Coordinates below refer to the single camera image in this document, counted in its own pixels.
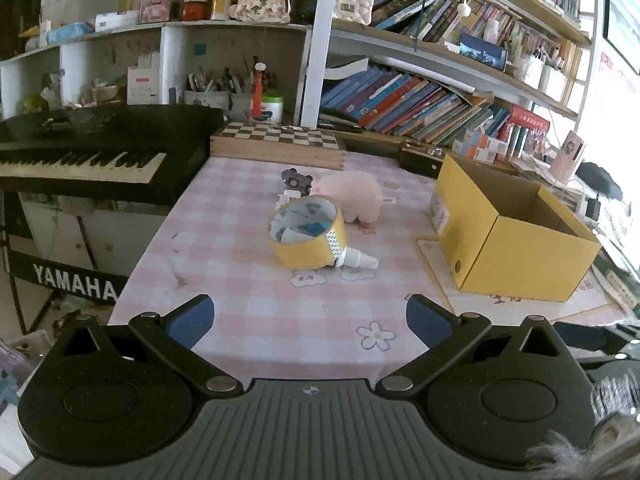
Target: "small bottle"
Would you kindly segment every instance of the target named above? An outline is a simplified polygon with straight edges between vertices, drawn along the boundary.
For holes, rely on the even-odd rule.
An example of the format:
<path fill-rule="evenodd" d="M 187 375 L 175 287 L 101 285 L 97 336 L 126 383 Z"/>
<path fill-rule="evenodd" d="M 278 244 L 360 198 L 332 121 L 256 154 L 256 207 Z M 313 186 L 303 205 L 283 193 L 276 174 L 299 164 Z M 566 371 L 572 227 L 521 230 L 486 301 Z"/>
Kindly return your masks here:
<path fill-rule="evenodd" d="M 486 20 L 486 27 L 484 29 L 484 35 L 482 36 L 482 39 L 488 43 L 497 44 L 498 35 L 498 20 L 489 18 L 488 20 Z"/>

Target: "small box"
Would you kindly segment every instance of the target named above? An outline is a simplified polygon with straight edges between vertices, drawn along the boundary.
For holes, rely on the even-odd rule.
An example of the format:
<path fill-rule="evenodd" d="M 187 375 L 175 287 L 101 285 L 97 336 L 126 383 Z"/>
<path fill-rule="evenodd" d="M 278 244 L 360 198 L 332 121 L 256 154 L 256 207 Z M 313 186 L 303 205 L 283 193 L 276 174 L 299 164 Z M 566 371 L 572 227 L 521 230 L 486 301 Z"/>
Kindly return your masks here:
<path fill-rule="evenodd" d="M 95 17 L 95 31 L 103 32 L 113 28 L 131 27 L 138 24 L 140 16 L 139 10 L 128 10 L 127 12 L 107 12 L 98 14 Z"/>
<path fill-rule="evenodd" d="M 127 104 L 160 104 L 159 68 L 129 68 L 127 73 Z"/>
<path fill-rule="evenodd" d="M 445 159 L 433 200 L 445 219 L 440 244 L 464 292 L 566 301 L 600 250 L 546 187 L 470 160 Z"/>
<path fill-rule="evenodd" d="M 495 137 L 489 137 L 482 132 L 475 132 L 467 130 L 464 138 L 464 142 L 477 146 L 478 148 L 486 148 L 497 155 L 506 155 L 509 145 L 502 140 L 495 139 Z"/>
<path fill-rule="evenodd" d="M 479 160 L 480 162 L 493 163 L 495 160 L 495 152 L 486 148 L 478 148 L 468 142 L 460 142 L 459 140 L 453 141 L 452 150 L 466 158 L 472 158 L 473 160 Z"/>

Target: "roll of tape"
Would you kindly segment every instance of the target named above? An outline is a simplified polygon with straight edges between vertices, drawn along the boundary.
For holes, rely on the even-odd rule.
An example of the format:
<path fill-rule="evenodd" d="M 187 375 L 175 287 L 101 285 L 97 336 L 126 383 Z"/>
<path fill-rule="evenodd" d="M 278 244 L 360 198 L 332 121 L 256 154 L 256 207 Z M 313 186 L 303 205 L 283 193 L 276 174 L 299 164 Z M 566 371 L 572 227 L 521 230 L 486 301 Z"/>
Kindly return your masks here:
<path fill-rule="evenodd" d="M 292 229 L 311 240 L 284 244 L 282 234 Z M 309 195 L 286 203 L 269 222 L 269 242 L 280 262 L 291 270 L 315 270 L 332 265 L 347 246 L 340 207 L 329 196 Z"/>

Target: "white quilted bag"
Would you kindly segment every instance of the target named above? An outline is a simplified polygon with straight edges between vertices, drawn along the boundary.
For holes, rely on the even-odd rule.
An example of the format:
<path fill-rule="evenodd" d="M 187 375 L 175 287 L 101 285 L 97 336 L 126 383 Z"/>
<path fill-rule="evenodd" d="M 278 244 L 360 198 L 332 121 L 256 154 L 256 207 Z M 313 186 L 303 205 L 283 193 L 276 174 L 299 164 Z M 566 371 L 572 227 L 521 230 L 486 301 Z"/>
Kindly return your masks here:
<path fill-rule="evenodd" d="M 373 0 L 335 0 L 332 18 L 369 25 L 372 10 Z"/>

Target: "white box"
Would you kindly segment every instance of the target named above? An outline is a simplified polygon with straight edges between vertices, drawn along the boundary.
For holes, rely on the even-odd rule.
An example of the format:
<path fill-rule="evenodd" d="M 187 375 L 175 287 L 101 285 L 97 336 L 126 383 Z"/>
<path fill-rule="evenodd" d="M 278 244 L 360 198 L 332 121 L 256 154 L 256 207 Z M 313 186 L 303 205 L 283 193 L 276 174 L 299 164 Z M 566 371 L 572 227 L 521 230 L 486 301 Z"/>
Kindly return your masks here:
<path fill-rule="evenodd" d="M 121 14 L 117 12 L 107 12 L 98 14 L 95 17 L 95 31 L 103 32 L 112 28 L 132 27 L 138 24 L 139 10 L 128 10 Z"/>
<path fill-rule="evenodd" d="M 474 153 L 474 160 L 480 160 L 481 162 L 491 162 L 495 160 L 495 152 L 486 148 L 476 148 Z"/>
<path fill-rule="evenodd" d="M 128 105 L 160 104 L 159 68 L 130 67 L 127 74 Z"/>

